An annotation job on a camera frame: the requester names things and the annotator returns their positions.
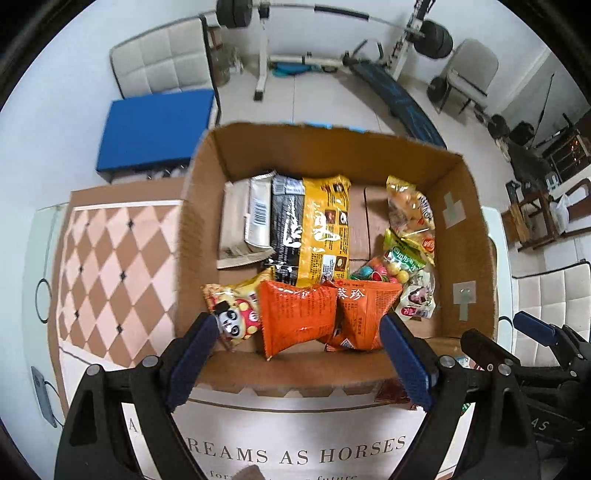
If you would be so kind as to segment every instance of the weight plate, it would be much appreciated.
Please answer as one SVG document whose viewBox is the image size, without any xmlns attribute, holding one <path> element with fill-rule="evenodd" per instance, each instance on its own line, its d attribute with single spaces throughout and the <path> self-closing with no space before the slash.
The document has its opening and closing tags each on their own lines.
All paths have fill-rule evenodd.
<svg viewBox="0 0 591 480">
<path fill-rule="evenodd" d="M 420 31 L 424 37 L 414 40 L 414 49 L 417 53 L 430 59 L 436 58 L 437 52 L 441 47 L 441 42 L 443 41 L 440 26 L 431 20 L 425 20 L 421 25 Z"/>
<path fill-rule="evenodd" d="M 435 77 L 427 88 L 427 96 L 432 103 L 439 103 L 443 100 L 447 91 L 447 80 L 445 77 Z"/>
<path fill-rule="evenodd" d="M 437 52 L 438 59 L 444 59 L 449 56 L 449 54 L 453 50 L 453 38 L 452 34 L 449 33 L 449 30 L 441 25 L 441 32 L 443 34 L 443 42 L 441 43 L 441 48 Z"/>
<path fill-rule="evenodd" d="M 497 138 L 509 135 L 510 130 L 505 118 L 497 113 L 493 115 L 491 121 L 488 122 L 488 132 L 491 137 L 496 140 Z"/>
<path fill-rule="evenodd" d="M 246 28 L 252 19 L 252 0 L 234 0 L 232 11 L 236 28 Z"/>
<path fill-rule="evenodd" d="M 236 28 L 234 23 L 234 0 L 217 0 L 216 17 L 217 23 L 226 28 Z"/>
</svg>

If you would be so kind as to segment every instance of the barbell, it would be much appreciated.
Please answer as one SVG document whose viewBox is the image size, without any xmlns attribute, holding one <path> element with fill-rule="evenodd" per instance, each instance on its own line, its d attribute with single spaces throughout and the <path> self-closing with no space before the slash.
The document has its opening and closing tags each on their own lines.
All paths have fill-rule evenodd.
<svg viewBox="0 0 591 480">
<path fill-rule="evenodd" d="M 408 26 L 403 27 L 394 24 L 383 18 L 372 17 L 365 12 L 331 7 L 329 5 L 271 4 L 269 2 L 253 4 L 252 0 L 217 0 L 217 22 L 226 28 L 246 28 L 252 21 L 252 10 L 254 8 L 257 8 L 259 12 L 264 11 L 265 15 L 268 16 L 271 7 L 309 9 L 314 12 L 357 18 L 366 22 L 371 20 L 388 25 L 389 27 L 399 28 L 408 34 L 407 40 L 414 45 L 417 53 L 430 59 L 444 59 L 453 50 L 453 39 L 449 31 L 447 28 L 434 21 L 423 21 L 421 28 L 417 30 Z"/>
</svg>

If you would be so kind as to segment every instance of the gray chair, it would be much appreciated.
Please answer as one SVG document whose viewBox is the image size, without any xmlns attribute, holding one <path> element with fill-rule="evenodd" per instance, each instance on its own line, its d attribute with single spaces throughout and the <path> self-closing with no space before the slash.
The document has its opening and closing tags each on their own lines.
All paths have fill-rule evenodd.
<svg viewBox="0 0 591 480">
<path fill-rule="evenodd" d="M 441 101 L 439 113 L 443 110 L 452 89 L 467 97 L 460 113 L 470 102 L 484 110 L 488 105 L 486 90 L 498 69 L 499 60 L 491 49 L 473 38 L 464 40 L 445 68 L 447 90 Z"/>
</svg>

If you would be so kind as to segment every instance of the cardboard box flap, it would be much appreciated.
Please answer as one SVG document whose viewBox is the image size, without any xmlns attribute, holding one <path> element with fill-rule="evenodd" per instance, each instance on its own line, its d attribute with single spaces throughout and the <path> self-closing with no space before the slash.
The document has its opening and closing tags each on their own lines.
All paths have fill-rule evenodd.
<svg viewBox="0 0 591 480">
<path fill-rule="evenodd" d="M 232 181 L 275 169 L 295 178 L 342 174 L 354 184 L 386 185 L 388 175 L 395 174 L 426 190 L 462 162 L 441 148 L 346 128 L 237 123 L 211 135 Z"/>
<path fill-rule="evenodd" d="M 459 338 L 466 330 L 475 328 L 492 337 L 495 293 L 488 229 L 466 164 L 456 165 L 424 193 L 436 226 L 441 335 Z M 459 290 L 470 286 L 475 287 L 475 292 L 468 293 L 462 306 Z"/>
</svg>

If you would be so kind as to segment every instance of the blue cushion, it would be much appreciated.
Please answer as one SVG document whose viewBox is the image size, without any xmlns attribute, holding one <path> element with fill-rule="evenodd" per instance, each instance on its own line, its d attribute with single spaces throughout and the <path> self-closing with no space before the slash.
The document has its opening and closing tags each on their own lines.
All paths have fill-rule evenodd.
<svg viewBox="0 0 591 480">
<path fill-rule="evenodd" d="M 213 90 L 201 89 L 114 101 L 96 171 L 189 162 L 209 126 L 213 98 Z"/>
</svg>

